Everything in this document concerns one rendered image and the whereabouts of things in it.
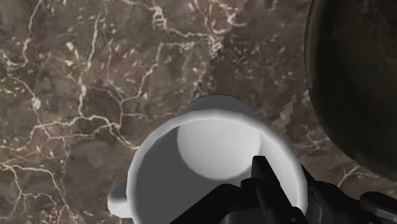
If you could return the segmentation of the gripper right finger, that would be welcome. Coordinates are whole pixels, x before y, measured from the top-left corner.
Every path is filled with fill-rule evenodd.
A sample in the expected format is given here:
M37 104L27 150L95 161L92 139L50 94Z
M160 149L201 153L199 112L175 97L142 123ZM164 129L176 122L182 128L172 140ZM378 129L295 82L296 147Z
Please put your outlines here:
M334 184L315 180L303 169L308 190L305 220L301 224L397 224L397 199L365 192L354 199Z

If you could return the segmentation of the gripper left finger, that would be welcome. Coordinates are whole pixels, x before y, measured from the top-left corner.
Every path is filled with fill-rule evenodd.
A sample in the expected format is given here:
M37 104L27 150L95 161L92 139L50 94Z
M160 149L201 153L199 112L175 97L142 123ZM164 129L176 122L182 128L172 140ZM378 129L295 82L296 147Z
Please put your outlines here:
M255 156L251 177L222 184L170 224L309 224L292 206L264 156Z

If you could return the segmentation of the white mug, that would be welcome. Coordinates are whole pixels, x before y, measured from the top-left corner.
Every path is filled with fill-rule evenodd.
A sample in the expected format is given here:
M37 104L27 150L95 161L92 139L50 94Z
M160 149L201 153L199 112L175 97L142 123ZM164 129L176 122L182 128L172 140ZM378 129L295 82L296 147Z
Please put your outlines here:
M134 155L109 211L135 224L170 224L220 184L239 185L264 156L291 204L307 210L307 180L290 147L243 101L207 95L155 129Z

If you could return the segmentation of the dark round vessel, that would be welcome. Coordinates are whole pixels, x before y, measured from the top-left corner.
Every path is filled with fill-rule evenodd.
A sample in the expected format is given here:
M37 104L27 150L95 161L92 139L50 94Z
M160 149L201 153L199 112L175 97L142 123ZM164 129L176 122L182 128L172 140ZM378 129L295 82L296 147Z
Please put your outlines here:
M397 181L397 0L312 0L304 61L333 144Z

